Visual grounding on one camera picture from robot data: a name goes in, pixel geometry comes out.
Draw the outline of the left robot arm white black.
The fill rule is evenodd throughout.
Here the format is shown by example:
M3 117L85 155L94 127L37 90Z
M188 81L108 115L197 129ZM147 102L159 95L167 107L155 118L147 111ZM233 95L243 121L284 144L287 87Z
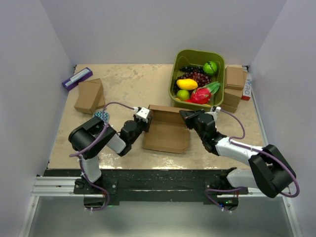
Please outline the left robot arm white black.
M105 192L98 161L101 150L108 147L120 157L126 155L138 137L149 131L151 120L151 115L134 115L133 120L126 121L117 132L107 121L93 117L70 133L68 140L75 152L69 156L79 159L85 188L90 193Z

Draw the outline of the brown cardboard paper box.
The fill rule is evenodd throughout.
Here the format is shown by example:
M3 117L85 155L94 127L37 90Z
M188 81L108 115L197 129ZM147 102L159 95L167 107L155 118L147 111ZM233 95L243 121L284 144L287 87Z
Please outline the brown cardboard paper box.
M180 114L181 108L150 105L152 121L144 134L143 149L183 154L190 145L190 132Z

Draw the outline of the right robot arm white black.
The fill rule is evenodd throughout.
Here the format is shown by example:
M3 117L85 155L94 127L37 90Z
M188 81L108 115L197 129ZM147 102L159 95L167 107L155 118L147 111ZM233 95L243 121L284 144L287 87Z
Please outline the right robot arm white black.
M281 194L295 198L300 193L296 174L279 149L271 144L265 147L241 143L244 137L228 137L216 127L216 119L221 107L204 110L180 110L180 115L188 129L193 129L204 148L217 156L237 160L250 167L249 170L234 168L220 181L220 189L231 194L242 188L259 189L269 198Z

